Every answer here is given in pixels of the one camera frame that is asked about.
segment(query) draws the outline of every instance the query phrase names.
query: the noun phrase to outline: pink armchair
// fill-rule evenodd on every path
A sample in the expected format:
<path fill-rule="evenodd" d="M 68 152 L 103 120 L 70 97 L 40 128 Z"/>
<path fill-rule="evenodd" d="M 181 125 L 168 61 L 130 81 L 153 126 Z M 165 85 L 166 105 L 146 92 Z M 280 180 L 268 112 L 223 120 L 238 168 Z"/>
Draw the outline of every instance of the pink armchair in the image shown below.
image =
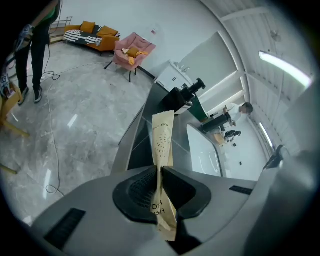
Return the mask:
<path fill-rule="evenodd" d="M 134 65 L 129 64 L 129 58 L 122 52 L 122 49 L 130 49 L 131 47 L 137 48 L 140 52 L 147 52 L 148 55 L 156 48 L 156 46 L 147 40 L 143 39 L 141 36 L 137 35 L 136 33 L 132 33 L 125 39 L 121 41 L 115 42 L 114 48 L 114 56 L 112 61 L 104 68 L 105 70 L 107 67 L 110 66 L 112 62 L 121 67 L 130 71 L 129 73 L 129 82 L 131 83 L 131 71 L 134 71 L 134 74 L 137 75 L 137 67 L 141 65 L 142 61 L 148 56 L 140 54 L 134 59 Z"/>

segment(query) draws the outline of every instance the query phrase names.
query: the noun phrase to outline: black pants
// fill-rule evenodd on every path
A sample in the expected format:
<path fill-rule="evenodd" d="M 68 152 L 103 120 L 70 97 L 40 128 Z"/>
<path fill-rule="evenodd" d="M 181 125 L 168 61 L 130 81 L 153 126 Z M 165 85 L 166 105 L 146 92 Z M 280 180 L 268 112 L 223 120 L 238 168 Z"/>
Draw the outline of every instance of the black pants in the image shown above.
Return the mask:
<path fill-rule="evenodd" d="M 32 56 L 32 70 L 33 70 L 33 90 L 39 90 L 42 71 L 44 66 L 44 57 L 46 45 L 49 44 L 49 27 L 50 21 L 46 20 L 36 26 L 33 30 L 31 56 Z M 30 44 L 15 53 L 16 75 L 19 80 L 20 91 L 23 92 L 27 88 L 27 63 L 30 50 Z"/>
<path fill-rule="evenodd" d="M 212 130 L 220 127 L 220 126 L 223 126 L 227 122 L 228 122 L 227 117 L 224 114 L 222 114 L 219 117 L 217 117 L 217 118 L 215 118 L 215 119 L 203 124 L 202 125 L 202 129 L 203 129 L 203 131 L 208 133 L 208 132 L 210 132 L 210 131 L 212 131 Z"/>
<path fill-rule="evenodd" d="M 224 137 L 227 138 L 228 136 L 231 136 L 231 135 L 234 134 L 235 132 L 236 132 L 235 130 L 227 131 L 227 132 L 224 134 Z"/>

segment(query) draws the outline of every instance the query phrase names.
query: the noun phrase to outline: person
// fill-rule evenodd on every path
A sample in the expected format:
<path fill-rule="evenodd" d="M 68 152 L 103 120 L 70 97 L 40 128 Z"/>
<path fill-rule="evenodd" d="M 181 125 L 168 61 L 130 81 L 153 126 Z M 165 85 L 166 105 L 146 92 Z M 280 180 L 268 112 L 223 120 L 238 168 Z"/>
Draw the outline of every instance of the person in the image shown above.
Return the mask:
<path fill-rule="evenodd" d="M 241 135 L 241 131 L 235 131 L 235 130 L 227 131 L 224 134 L 224 141 L 225 142 L 233 142 L 235 137 L 240 136 L 240 135 Z"/>
<path fill-rule="evenodd" d="M 223 113 L 227 117 L 227 121 L 230 126 L 237 126 L 236 121 L 241 117 L 241 114 L 251 114 L 254 111 L 254 107 L 251 103 L 246 102 L 242 106 L 235 103 L 230 103 L 229 106 L 225 105 Z"/>
<path fill-rule="evenodd" d="M 55 14 L 57 12 L 59 13 L 59 8 L 57 7 L 59 3 L 59 0 L 51 1 L 32 24 L 24 27 L 16 42 L 14 54 L 16 75 L 22 94 L 22 100 L 18 102 L 19 105 L 22 105 L 29 92 L 27 86 L 27 62 L 30 48 L 32 56 L 34 103 L 36 104 L 42 99 L 43 89 L 40 84 L 43 74 L 45 50 L 46 45 L 50 43 L 50 25 L 57 19 Z"/>
<path fill-rule="evenodd" d="M 237 121 L 242 114 L 251 114 L 254 111 L 254 107 L 251 103 L 246 102 L 242 106 L 239 106 L 235 103 L 230 103 L 224 106 L 224 108 L 213 114 L 208 122 L 203 124 L 202 131 L 220 133 L 219 127 L 222 131 L 225 131 L 224 124 L 229 123 L 231 127 L 237 126 Z"/>

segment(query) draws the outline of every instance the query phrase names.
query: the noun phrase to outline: striped cushion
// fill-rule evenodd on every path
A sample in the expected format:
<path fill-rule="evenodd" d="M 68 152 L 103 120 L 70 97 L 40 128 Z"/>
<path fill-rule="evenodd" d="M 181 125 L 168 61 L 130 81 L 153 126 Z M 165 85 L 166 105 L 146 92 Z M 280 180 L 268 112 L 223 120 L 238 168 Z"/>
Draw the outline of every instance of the striped cushion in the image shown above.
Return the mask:
<path fill-rule="evenodd" d="M 65 32 L 63 40 L 80 45 L 96 44 L 97 46 L 99 46 L 102 38 L 95 34 L 90 34 L 81 30 L 74 29 Z"/>

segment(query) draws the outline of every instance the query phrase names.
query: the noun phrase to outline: white wall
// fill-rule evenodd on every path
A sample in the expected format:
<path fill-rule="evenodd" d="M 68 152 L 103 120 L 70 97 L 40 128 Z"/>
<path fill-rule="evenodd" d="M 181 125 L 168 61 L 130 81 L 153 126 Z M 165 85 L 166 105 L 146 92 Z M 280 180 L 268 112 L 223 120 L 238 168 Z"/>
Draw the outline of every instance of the white wall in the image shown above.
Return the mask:
<path fill-rule="evenodd" d="M 217 13 L 217 8 L 213 0 L 200 0 L 216 17 L 219 17 Z M 226 24 L 223 24 L 220 20 L 220 25 L 222 26 L 222 29 L 219 31 L 220 36 L 222 37 L 225 45 L 228 47 L 232 58 L 234 59 L 235 65 L 237 69 L 240 72 L 244 72 L 247 70 L 245 63 L 243 62 L 243 54 L 238 51 L 239 50 L 239 45 L 236 45 L 236 42 L 234 40 L 234 37 L 230 34 L 228 28 L 226 27 Z M 250 90 L 249 90 L 249 83 L 248 83 L 247 76 L 243 76 L 241 79 L 241 83 L 243 86 L 244 90 L 244 98 L 246 102 L 251 102 L 251 97 L 250 97 Z"/>
<path fill-rule="evenodd" d="M 223 86 L 216 87 L 217 88 L 214 90 L 214 93 L 210 95 L 209 99 L 203 102 L 202 98 L 199 99 L 204 111 L 206 111 L 209 115 L 212 115 L 220 109 L 223 109 L 226 101 L 228 103 L 232 103 L 234 101 L 232 97 L 240 93 L 243 89 L 240 78 L 232 81 L 229 84 L 224 84 Z"/>
<path fill-rule="evenodd" d="M 201 78 L 206 85 L 204 90 L 197 92 L 198 97 L 237 71 L 236 64 L 219 33 L 198 45 L 180 64 L 190 67 L 186 74 L 194 83 L 197 82 L 197 78 Z"/>
<path fill-rule="evenodd" d="M 242 116 L 236 124 L 236 127 L 226 128 L 226 131 L 241 131 L 241 136 L 221 148 L 227 158 L 225 162 L 225 167 L 229 170 L 227 177 L 257 181 L 268 160 L 247 118 Z"/>
<path fill-rule="evenodd" d="M 95 22 L 118 30 L 122 39 L 136 32 L 154 43 L 155 50 L 142 64 L 154 76 L 168 60 L 180 62 L 222 28 L 197 0 L 64 0 L 61 18 L 67 16 L 73 17 L 73 25 Z"/>

